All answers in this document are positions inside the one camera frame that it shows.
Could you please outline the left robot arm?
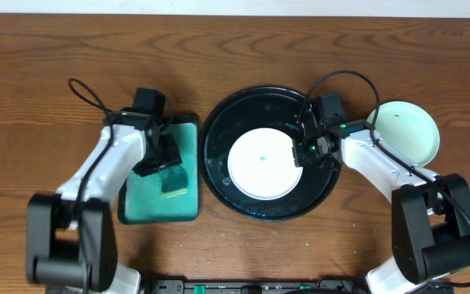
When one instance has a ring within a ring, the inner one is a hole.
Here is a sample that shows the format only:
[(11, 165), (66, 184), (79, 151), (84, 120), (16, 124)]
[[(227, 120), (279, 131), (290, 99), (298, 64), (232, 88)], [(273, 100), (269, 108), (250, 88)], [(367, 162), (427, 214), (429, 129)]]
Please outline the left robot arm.
[(156, 114), (109, 113), (100, 140), (53, 194), (36, 193), (26, 209), (26, 278), (75, 293), (138, 293), (140, 272), (118, 262), (111, 206), (131, 172), (167, 167), (175, 151)]

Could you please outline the white plate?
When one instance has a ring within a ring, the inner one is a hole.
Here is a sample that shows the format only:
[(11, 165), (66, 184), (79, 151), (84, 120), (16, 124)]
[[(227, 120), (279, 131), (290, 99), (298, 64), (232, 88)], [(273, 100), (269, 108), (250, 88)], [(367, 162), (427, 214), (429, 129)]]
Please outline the white plate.
[(291, 192), (303, 169), (295, 165), (293, 141), (283, 131), (257, 128), (235, 140), (228, 152), (228, 174), (246, 196), (271, 201)]

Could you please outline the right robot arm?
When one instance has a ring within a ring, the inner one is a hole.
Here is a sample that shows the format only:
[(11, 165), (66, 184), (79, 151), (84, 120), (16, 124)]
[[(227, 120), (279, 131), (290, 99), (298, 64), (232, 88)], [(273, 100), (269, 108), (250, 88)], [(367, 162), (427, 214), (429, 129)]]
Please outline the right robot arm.
[(297, 120), (296, 166), (345, 165), (391, 203), (392, 257), (365, 276), (367, 292), (470, 287), (470, 189), (462, 176), (416, 165), (385, 143), (373, 123), (351, 122), (342, 111), (302, 110)]

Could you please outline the green and yellow sponge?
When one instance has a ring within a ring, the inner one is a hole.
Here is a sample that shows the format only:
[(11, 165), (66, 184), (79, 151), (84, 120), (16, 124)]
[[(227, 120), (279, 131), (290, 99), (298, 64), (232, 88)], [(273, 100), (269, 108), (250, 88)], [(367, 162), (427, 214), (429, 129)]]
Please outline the green and yellow sponge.
[(188, 174), (181, 166), (169, 167), (161, 172), (161, 195), (172, 198), (188, 192)]

